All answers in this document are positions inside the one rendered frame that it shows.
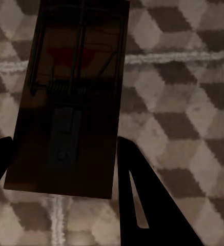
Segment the mousetrap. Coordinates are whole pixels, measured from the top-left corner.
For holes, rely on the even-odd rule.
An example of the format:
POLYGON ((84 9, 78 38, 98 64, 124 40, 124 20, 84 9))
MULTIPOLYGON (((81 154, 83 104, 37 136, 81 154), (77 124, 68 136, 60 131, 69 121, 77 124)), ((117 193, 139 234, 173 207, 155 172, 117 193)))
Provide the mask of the mousetrap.
POLYGON ((129 0, 40 0, 4 189, 112 198, 129 0))

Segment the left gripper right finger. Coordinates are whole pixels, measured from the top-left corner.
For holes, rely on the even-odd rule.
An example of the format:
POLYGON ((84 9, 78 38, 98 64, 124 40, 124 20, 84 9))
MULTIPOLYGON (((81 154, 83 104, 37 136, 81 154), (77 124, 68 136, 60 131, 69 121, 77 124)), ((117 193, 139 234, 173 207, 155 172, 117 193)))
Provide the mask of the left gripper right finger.
POLYGON ((136 144, 117 137, 121 246, 204 246, 136 144), (137 225, 129 170, 149 225, 137 225))

